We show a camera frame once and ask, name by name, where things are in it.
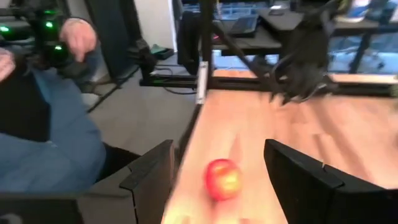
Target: wooden tabletop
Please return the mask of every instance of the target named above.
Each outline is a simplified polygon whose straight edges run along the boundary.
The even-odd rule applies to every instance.
[[[251,77],[237,71],[218,70],[215,75]],[[162,223],[287,223],[264,162],[267,138],[381,187],[398,188],[394,103],[385,98],[326,96],[280,106],[278,98],[269,103],[268,93],[210,90]],[[215,203],[205,192],[203,172],[219,158],[237,163],[243,190],[234,199]]]

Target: hand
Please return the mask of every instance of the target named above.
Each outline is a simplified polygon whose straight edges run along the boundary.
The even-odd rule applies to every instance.
[[[83,19],[68,19],[62,26],[60,40],[65,41],[76,61],[82,62],[88,52],[94,50],[97,42],[92,26]]]
[[[0,48],[0,82],[11,75],[14,69],[14,56],[10,51]]]

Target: red apple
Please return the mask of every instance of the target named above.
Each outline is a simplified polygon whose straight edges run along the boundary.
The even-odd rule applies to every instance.
[[[211,161],[205,171],[205,186],[210,197],[214,200],[233,198],[242,188],[241,171],[229,159]]]

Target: desk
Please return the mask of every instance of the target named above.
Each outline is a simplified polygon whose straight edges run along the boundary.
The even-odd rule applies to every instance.
[[[218,25],[225,31],[230,30],[235,21],[223,21]],[[236,45],[246,55],[257,55],[257,54],[278,54],[282,45],[279,41],[275,40],[265,28],[259,26],[256,31],[254,38],[235,38]],[[214,50],[221,50],[222,56],[234,55],[227,46],[223,44],[214,44]]]
[[[215,75],[252,77],[219,70]],[[393,104],[390,99],[330,96],[281,107],[280,100],[269,103],[268,93],[210,90],[162,223],[286,223],[263,158],[266,138],[382,187],[398,187]],[[240,166],[243,191],[215,204],[206,195],[203,172],[207,163],[223,157]]]

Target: metal pole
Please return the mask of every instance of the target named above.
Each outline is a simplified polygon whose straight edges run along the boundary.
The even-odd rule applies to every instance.
[[[214,0],[199,0],[200,3],[200,19],[201,19],[201,53],[202,62],[207,64],[207,86],[211,86],[211,77],[213,75],[213,44],[212,40],[212,23]]]

